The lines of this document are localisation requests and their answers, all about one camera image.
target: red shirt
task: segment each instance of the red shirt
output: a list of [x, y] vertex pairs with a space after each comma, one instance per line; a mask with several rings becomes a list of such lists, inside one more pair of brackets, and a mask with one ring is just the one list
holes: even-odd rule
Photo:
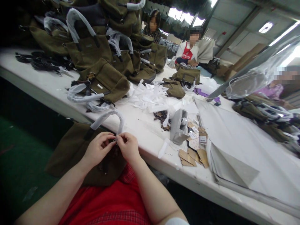
[[128, 164], [111, 186], [79, 189], [59, 225], [99, 223], [151, 224], [135, 174]]
[[188, 46], [188, 42], [185, 45], [185, 48], [184, 48], [181, 58], [191, 60], [193, 57], [193, 53], [191, 52], [191, 50], [189, 48], [187, 48], [187, 46]]

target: clear plastic bag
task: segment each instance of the clear plastic bag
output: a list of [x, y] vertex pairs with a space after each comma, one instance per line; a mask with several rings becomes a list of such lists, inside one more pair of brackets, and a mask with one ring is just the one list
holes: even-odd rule
[[275, 76], [280, 76], [281, 72], [285, 71], [286, 60], [299, 45], [300, 36], [286, 41], [266, 62], [250, 69], [243, 76], [232, 79], [226, 88], [227, 97], [230, 99], [244, 98], [270, 84]]

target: hair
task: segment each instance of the hair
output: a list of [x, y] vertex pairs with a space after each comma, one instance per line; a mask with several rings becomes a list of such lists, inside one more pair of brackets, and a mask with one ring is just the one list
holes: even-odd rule
[[153, 12], [151, 13], [150, 21], [153, 18], [156, 18], [157, 29], [160, 28], [161, 14], [160, 14], [160, 11], [158, 9], [153, 10]]
[[202, 32], [203, 32], [202, 26], [194, 26], [194, 27], [191, 27], [188, 29], [189, 36], [191, 36], [192, 34], [198, 33], [198, 34], [200, 34], [200, 37], [201, 37]]

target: purple item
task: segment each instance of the purple item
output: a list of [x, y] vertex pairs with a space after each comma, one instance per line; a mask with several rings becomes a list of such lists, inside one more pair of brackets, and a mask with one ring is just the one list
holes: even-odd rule
[[[203, 96], [203, 97], [209, 96], [208, 94], [203, 93], [203, 92], [201, 91], [201, 88], [195, 88], [195, 89], [194, 89], [194, 92], [195, 92], [196, 94], [198, 94], [198, 95]], [[215, 102], [221, 103], [220, 97], [217, 97], [217, 98], [215, 98], [214, 100], [215, 100]]]

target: paper scrap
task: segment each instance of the paper scrap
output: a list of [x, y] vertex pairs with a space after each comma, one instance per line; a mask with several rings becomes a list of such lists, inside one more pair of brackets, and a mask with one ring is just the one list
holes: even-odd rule
[[158, 152], [158, 158], [161, 158], [165, 154], [165, 151], [166, 151], [167, 147], [169, 146], [169, 144], [170, 144], [170, 139], [166, 138], [163, 142], [162, 148]]

